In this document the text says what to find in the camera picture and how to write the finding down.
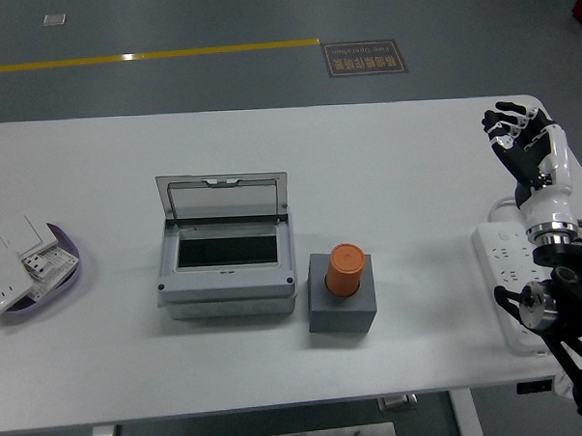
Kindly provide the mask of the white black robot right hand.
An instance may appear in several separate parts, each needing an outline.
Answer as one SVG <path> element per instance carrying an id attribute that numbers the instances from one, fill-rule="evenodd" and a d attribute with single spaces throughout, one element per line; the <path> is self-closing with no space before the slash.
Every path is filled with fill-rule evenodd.
<path id="1" fill-rule="evenodd" d="M 572 174 L 562 127 L 539 107 L 508 101 L 485 111 L 482 125 L 495 156 L 516 181 L 514 200 L 526 233 L 574 234 Z"/>

